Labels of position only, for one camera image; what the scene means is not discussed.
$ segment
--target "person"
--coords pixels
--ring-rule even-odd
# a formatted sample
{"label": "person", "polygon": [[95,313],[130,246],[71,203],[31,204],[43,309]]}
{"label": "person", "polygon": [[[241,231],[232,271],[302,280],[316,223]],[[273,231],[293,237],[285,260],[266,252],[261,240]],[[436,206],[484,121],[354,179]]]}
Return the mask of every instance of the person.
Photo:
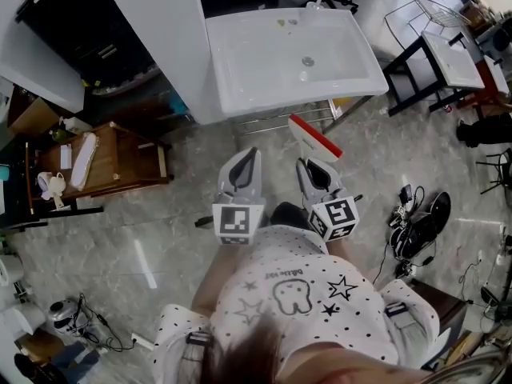
{"label": "person", "polygon": [[349,259],[282,203],[251,247],[219,248],[190,310],[165,306],[156,383],[420,382],[438,315],[401,280],[377,292]]}
{"label": "person", "polygon": [[50,362],[41,366],[23,354],[16,354],[14,363],[20,373],[34,384],[77,384],[98,363],[100,352],[106,352],[104,348],[93,350],[72,366],[71,363],[84,349],[83,344],[76,342],[65,346]]}

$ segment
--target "sink drain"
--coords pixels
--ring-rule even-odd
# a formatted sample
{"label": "sink drain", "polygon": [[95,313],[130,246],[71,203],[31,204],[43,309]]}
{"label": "sink drain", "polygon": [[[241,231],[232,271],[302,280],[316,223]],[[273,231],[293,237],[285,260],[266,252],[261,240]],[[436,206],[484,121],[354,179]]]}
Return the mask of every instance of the sink drain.
{"label": "sink drain", "polygon": [[306,67],[312,67],[314,66],[314,60],[311,57],[303,57],[302,64],[304,64]]}

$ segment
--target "cardboard box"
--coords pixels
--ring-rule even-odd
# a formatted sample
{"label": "cardboard box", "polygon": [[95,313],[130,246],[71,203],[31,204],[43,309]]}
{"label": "cardboard box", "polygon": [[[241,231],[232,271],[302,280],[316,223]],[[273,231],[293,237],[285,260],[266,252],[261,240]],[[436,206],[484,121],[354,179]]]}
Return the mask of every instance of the cardboard box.
{"label": "cardboard box", "polygon": [[18,340],[18,344],[33,362],[49,362],[64,348],[59,337],[47,333],[43,329],[37,329],[33,335],[25,334]]}
{"label": "cardboard box", "polygon": [[36,138],[58,122],[59,116],[42,98],[37,98],[24,107],[27,100],[25,98],[17,100],[15,95],[11,101],[7,119],[7,126],[13,134],[24,134]]}

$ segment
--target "bottle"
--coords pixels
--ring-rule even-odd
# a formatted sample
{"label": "bottle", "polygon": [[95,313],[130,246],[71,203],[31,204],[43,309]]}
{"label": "bottle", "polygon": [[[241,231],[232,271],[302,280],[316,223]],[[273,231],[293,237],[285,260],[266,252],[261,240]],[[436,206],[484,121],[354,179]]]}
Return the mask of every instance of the bottle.
{"label": "bottle", "polygon": [[92,126],[87,124],[86,122],[78,119],[76,117],[64,119],[64,125],[66,126],[66,131],[72,132],[75,135],[80,135],[85,132],[89,132],[93,129]]}
{"label": "bottle", "polygon": [[49,134],[56,143],[64,142],[69,137],[69,134],[62,128],[57,128],[55,131],[50,130]]}

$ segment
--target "hair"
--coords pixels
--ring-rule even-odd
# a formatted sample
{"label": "hair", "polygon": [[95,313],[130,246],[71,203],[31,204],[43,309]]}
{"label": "hair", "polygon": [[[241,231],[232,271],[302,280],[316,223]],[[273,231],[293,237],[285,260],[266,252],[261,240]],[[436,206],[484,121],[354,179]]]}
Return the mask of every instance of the hair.
{"label": "hair", "polygon": [[222,351],[214,341],[212,346],[205,347],[196,383],[275,384],[280,341],[281,333],[275,324],[262,317],[250,335],[236,346]]}
{"label": "hair", "polygon": [[32,378],[35,375],[37,366],[27,356],[23,354],[14,355],[14,364],[19,372],[27,378]]}

